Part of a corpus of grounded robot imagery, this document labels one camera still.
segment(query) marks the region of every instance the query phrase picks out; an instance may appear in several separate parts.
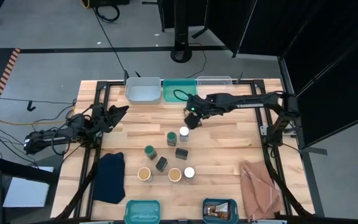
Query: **wooden tabletop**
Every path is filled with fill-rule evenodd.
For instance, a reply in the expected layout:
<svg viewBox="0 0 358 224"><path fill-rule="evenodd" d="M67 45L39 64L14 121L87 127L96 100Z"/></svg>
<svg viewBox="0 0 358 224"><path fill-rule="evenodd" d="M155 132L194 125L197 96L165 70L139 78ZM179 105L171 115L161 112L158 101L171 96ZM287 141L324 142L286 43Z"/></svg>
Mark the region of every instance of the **wooden tabletop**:
<svg viewBox="0 0 358 224"><path fill-rule="evenodd" d="M279 79L264 81L267 92L282 90ZM81 82L75 113L84 111L93 103L96 82ZM216 86L205 86L198 89L198 94L203 96L222 91L233 95L251 94L249 85L233 85L230 89L218 90ZM129 109L113 132L103 135L101 156L106 153L124 153L126 197L117 205L95 200L92 220L122 220L129 200L158 200L162 206L163 220L199 220L202 219L201 204L205 198L232 198L237 202L240 218L247 218L241 195L239 163L244 160L257 162L264 159L255 110L234 110L224 116L203 120L202 127L190 131L188 142L177 143L177 147L189 150L188 158L184 161L175 158L176 147L167 146L166 135L170 131L178 135L179 128L185 125L185 104L165 103L162 99L159 105L130 105L124 92L123 86L112 86L110 89L108 106L129 105ZM274 121L277 118L274 112L272 118ZM283 141L297 147L295 138L285 136ZM144 147L147 145L154 146L157 151L158 156L153 161L144 154ZM76 145L72 144L70 151L75 147ZM288 188L302 206L313 213L313 204L299 153L286 146L280 147L279 150ZM62 165L51 217L56 217L62 212L77 191L84 151L77 150ZM93 155L94 151L89 159L88 170ZM164 172L159 172L155 168L161 156L168 160ZM137 171L145 166L150 168L154 176L151 183L142 182L137 178ZM173 184L167 174L174 167L182 171L186 167L193 167L196 175L192 180L182 180ZM88 191L83 198L85 199L81 216L85 215Z"/></svg>

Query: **dark towel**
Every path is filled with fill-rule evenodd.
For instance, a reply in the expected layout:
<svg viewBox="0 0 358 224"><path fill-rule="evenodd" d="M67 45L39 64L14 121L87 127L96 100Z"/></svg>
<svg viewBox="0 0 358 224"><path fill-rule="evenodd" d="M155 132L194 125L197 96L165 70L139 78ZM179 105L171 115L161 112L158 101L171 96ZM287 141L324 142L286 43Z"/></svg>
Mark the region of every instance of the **dark towel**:
<svg viewBox="0 0 358 224"><path fill-rule="evenodd" d="M106 154L100 158L98 173L94 179L93 199L107 203L119 203L125 197L125 162L122 152Z"/></svg>

